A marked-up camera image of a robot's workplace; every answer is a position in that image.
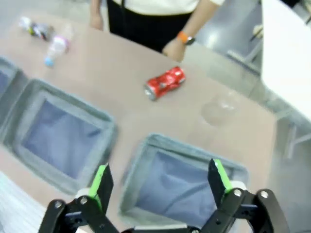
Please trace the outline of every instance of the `table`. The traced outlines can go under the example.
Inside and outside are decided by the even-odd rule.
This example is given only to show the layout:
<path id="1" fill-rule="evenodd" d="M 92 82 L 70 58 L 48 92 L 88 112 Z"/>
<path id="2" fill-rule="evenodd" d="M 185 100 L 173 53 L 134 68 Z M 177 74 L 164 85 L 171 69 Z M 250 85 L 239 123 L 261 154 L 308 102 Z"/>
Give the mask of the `table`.
<path id="1" fill-rule="evenodd" d="M 23 15 L 57 30 L 66 23 L 36 12 Z M 187 80 L 178 90 L 152 102 L 144 94 L 143 84 L 176 62 L 118 36 L 72 25 L 75 38 L 70 51 L 52 69 L 43 64 L 48 44 L 23 32 L 17 23 L 0 41 L 0 54 L 29 77 L 42 78 L 115 117 L 119 135 L 110 159 L 115 186 L 107 214 L 119 230 L 128 227 L 117 215 L 122 178 L 138 143 L 151 132 L 234 160 L 248 168 L 250 191 L 266 187 L 276 133 L 271 113 L 233 92 L 238 100 L 235 115 L 224 126 L 211 127 L 200 115 L 202 106 L 230 90 L 191 67 L 183 67 Z M 72 198 L 35 176 L 4 148 L 0 148 L 0 161 L 0 170 L 43 205 L 54 198 Z"/>

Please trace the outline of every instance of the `gray bin liner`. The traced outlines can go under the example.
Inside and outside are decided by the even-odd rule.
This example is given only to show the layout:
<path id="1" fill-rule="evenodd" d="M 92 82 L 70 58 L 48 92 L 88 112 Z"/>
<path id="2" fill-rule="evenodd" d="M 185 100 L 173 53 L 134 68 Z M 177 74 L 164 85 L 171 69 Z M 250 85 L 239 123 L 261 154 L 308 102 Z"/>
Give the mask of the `gray bin liner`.
<path id="1" fill-rule="evenodd" d="M 107 163 L 116 132 L 109 114 L 31 80 L 10 113 L 2 141 L 40 177 L 75 194 Z"/>
<path id="2" fill-rule="evenodd" d="M 230 180 L 247 183 L 248 171 L 234 162 L 160 134 L 149 135 L 125 179 L 121 218 L 134 226 L 186 223 L 201 228 L 216 209 L 207 181 L 212 158 L 222 161 Z"/>
<path id="3" fill-rule="evenodd" d="M 17 101 L 28 80 L 13 63 L 0 57 L 0 132 L 10 109 Z"/>

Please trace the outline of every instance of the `orange watch strap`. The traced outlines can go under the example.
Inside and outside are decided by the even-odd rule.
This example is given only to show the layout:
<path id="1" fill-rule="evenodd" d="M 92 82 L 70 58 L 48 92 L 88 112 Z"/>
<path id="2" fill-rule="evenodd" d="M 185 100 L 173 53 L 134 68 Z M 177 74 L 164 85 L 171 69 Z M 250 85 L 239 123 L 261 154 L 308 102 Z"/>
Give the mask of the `orange watch strap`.
<path id="1" fill-rule="evenodd" d="M 183 32 L 180 31 L 177 35 L 177 37 L 184 43 L 186 44 L 186 42 L 188 41 L 188 36 Z"/>

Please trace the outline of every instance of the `transparent plastic cup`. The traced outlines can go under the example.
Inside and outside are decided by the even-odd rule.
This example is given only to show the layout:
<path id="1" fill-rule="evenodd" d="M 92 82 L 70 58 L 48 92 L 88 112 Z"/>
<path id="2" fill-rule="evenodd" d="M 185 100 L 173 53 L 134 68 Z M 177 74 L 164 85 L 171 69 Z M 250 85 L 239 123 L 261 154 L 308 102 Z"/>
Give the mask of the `transparent plastic cup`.
<path id="1" fill-rule="evenodd" d="M 233 92 L 219 94 L 202 107 L 201 115 L 207 124 L 220 127 L 232 119 L 237 107 L 238 99 Z"/>

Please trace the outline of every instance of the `floor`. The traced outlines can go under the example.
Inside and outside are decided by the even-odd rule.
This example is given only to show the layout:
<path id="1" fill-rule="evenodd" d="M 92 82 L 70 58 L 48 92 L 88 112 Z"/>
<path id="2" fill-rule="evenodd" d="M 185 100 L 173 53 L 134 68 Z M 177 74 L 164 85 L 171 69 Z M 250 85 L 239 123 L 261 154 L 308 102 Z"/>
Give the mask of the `floor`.
<path id="1" fill-rule="evenodd" d="M 1 0 L 6 8 L 0 8 L 0 30 L 4 32 L 25 9 L 39 9 L 45 12 L 87 23 L 88 3 L 83 0 Z M 105 30 L 107 18 L 103 8 Z M 200 69 L 219 82 L 237 90 L 250 99 L 265 104 L 269 93 L 260 82 L 259 76 L 237 65 L 235 62 L 199 45 L 192 45 L 183 61 Z M 283 103 L 276 101 L 270 108 L 278 110 Z M 311 143 L 301 143 L 295 148 L 294 158 L 285 158 L 285 145 L 289 131 L 289 120 L 282 119 L 277 125 L 272 169 L 268 188 L 271 188 L 287 218 L 291 232 L 308 232 L 311 229 Z"/>

